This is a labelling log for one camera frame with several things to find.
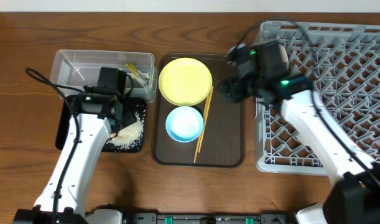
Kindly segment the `rice grains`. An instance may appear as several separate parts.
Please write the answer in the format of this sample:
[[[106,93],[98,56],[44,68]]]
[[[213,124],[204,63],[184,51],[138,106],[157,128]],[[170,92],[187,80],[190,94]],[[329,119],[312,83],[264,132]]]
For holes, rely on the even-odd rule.
[[[141,143],[143,137],[144,122],[137,120],[130,126],[121,129],[117,134],[111,134],[108,143],[116,146],[118,149],[129,150]]]

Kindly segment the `white tissue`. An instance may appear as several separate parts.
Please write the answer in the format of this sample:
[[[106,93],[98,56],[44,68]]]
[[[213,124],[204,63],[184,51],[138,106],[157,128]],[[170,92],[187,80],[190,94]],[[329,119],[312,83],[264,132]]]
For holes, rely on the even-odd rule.
[[[148,73],[144,73],[144,72],[142,72],[142,71],[140,71],[140,70],[138,70],[137,72],[138,72],[138,74],[139,74],[142,78],[144,78],[144,79],[146,79],[146,80],[149,80],[149,79],[150,79],[150,75],[149,75]]]

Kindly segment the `yellow round plate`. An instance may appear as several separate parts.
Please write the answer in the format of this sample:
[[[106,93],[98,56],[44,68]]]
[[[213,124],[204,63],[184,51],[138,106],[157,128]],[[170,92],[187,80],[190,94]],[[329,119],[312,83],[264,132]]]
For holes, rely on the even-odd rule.
[[[194,58],[177,58],[167,63],[159,75],[159,90],[171,104],[193,106],[210,93],[213,79],[209,68]]]

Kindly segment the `light blue bowl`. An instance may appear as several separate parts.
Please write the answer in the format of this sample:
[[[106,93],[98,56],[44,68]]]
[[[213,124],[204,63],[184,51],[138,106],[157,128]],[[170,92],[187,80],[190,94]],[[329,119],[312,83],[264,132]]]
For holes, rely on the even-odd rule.
[[[191,106],[179,106],[172,110],[166,120],[167,134],[177,142],[191,142],[203,131],[203,116]]]

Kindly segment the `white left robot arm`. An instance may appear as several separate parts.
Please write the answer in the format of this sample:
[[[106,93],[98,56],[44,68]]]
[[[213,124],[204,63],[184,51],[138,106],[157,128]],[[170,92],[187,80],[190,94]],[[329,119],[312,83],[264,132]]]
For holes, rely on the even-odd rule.
[[[70,112],[61,155],[44,191],[33,208],[18,209],[14,223],[124,223],[124,212],[112,205],[85,212],[88,187],[102,148],[121,129],[136,122],[125,108],[131,92],[126,91],[127,73],[103,67],[95,86],[76,89],[65,96],[64,86],[52,83],[33,68],[26,68],[33,79],[51,86]]]

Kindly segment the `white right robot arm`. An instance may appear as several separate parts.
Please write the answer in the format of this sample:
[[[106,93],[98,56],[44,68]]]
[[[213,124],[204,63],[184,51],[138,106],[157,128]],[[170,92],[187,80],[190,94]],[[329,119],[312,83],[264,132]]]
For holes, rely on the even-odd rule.
[[[230,101],[255,96],[279,114],[311,148],[333,186],[323,203],[296,212],[297,223],[380,223],[380,164],[344,132],[322,103],[313,82],[289,71],[276,40],[232,47],[227,61],[236,72],[219,89]]]

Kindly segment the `black waste tray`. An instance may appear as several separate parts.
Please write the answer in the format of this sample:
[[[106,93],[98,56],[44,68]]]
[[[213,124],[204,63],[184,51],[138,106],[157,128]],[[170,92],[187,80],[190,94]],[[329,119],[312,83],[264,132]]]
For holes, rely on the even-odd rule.
[[[142,149],[143,142],[144,142],[144,130],[146,126],[145,118],[146,118],[147,103],[142,98],[130,98],[128,100],[128,104],[133,105],[134,114],[136,115],[137,120],[141,120],[144,122],[143,137],[141,139],[140,145],[134,146],[129,150],[124,150],[124,149],[118,149],[116,146],[106,141],[105,145],[102,148],[103,152],[130,152],[132,153],[132,152],[138,152]],[[62,150],[65,140],[67,138],[69,119],[70,119],[69,109],[66,107],[65,104],[63,104],[62,113],[60,117],[60,123],[59,123],[58,131],[57,131],[57,137],[55,140],[55,146],[58,150]]]

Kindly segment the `clear plastic waste bin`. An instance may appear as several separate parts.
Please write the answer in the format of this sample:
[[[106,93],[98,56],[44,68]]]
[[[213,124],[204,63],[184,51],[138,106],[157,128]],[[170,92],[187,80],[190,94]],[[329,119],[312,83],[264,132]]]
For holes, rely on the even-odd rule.
[[[143,98],[152,103],[157,89],[157,68],[151,53],[118,52],[104,50],[59,50],[53,61],[51,81],[56,85],[71,86],[82,90],[84,85],[95,86],[102,67],[117,68],[128,75],[130,63],[150,75],[149,84],[143,87],[136,80],[126,79],[125,91],[131,90],[132,97]]]

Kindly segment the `grey dishwasher rack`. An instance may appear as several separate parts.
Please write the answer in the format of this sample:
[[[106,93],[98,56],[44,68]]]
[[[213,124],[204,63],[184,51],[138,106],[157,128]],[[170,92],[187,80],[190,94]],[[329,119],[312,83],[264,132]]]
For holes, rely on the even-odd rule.
[[[256,40],[277,39],[292,73],[303,73],[348,136],[380,163],[380,26],[263,23]],[[312,150],[276,111],[256,106],[256,167],[261,172],[325,175]]]

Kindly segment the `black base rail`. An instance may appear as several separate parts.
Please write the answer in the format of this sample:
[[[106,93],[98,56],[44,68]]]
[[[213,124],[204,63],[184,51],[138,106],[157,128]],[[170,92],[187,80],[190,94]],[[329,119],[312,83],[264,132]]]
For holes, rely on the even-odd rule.
[[[127,212],[123,224],[298,224],[293,213],[163,213],[158,210]]]

